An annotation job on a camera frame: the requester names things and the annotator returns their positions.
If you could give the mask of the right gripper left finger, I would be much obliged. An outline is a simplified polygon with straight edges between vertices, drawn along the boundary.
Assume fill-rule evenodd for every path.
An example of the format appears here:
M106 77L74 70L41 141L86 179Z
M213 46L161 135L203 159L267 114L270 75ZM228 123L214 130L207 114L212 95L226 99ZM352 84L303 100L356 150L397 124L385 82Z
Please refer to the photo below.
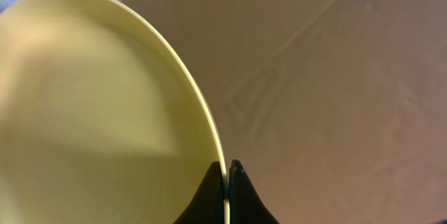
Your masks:
M224 224L224 180L218 161L211 163L187 208L174 224Z

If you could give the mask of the yellow plate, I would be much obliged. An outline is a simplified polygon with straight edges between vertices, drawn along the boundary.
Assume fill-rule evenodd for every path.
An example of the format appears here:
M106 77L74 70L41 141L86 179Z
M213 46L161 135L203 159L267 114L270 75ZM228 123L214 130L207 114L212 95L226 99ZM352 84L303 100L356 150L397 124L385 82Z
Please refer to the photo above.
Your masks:
M198 85L118 0L1 13L1 222L174 223L226 166Z

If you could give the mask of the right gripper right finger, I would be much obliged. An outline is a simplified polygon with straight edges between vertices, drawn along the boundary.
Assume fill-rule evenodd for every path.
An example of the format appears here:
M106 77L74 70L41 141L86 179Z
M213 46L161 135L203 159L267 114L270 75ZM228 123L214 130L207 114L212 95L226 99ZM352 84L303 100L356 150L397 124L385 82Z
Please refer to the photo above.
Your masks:
M228 180L230 224L279 224L268 211L244 167L232 160Z

